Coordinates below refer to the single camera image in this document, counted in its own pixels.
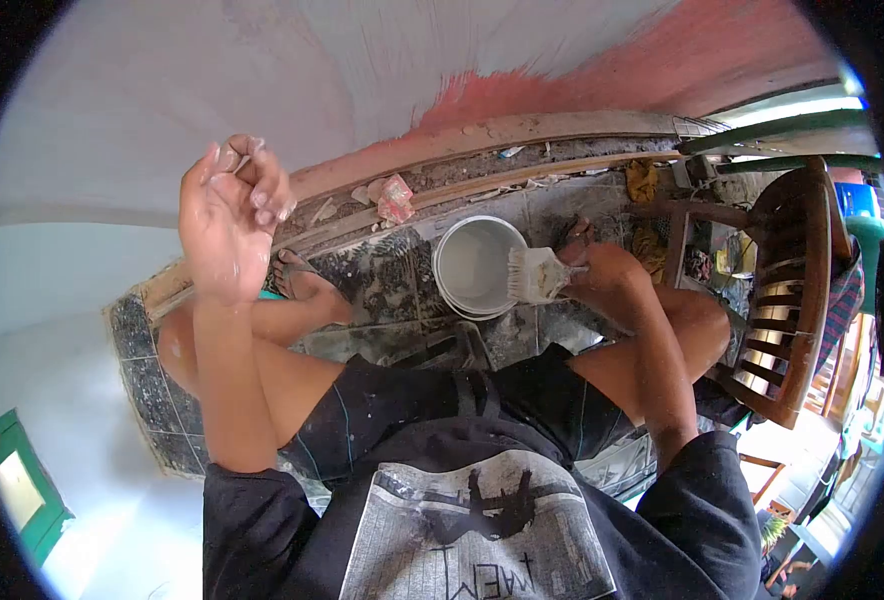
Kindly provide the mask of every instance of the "black shorts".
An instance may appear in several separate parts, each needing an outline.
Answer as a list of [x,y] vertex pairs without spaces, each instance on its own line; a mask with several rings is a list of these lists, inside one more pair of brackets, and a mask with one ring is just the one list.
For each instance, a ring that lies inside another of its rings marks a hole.
[[539,356],[490,373],[380,367],[356,355],[280,452],[331,488],[400,427],[475,414],[531,425],[562,450],[571,469],[635,428],[568,367],[571,356],[553,343]]

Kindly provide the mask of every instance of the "green window frame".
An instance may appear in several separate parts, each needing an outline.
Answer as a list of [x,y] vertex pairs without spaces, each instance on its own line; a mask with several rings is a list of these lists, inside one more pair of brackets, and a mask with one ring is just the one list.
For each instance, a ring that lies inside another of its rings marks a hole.
[[62,536],[62,524],[72,519],[73,514],[65,508],[62,496],[32,449],[15,409],[0,416],[0,465],[13,452],[18,453],[18,458],[25,465],[25,471],[44,502],[19,532],[25,548],[41,567]]

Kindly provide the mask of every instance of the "striped cloth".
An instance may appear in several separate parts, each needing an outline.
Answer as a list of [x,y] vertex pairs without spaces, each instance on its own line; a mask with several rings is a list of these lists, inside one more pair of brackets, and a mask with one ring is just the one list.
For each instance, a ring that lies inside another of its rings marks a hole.
[[832,278],[829,284],[829,312],[825,316],[825,331],[818,349],[815,372],[819,372],[838,340],[849,330],[852,319],[865,299],[865,273],[862,270],[861,251],[852,238],[852,264]]

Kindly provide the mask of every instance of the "blue container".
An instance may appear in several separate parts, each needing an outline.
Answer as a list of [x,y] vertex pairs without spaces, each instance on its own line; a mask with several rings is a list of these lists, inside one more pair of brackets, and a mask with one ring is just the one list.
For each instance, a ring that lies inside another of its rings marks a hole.
[[835,196],[838,198],[838,210],[845,217],[878,217],[879,200],[875,189],[867,184],[837,183]]

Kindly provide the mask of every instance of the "paint bucket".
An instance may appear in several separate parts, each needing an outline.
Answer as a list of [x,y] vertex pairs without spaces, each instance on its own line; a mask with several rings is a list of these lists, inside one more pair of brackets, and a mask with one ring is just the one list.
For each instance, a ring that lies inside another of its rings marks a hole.
[[455,314],[486,321],[516,302],[508,298],[508,251],[527,248],[508,222],[476,215],[452,225],[432,253],[432,273]]

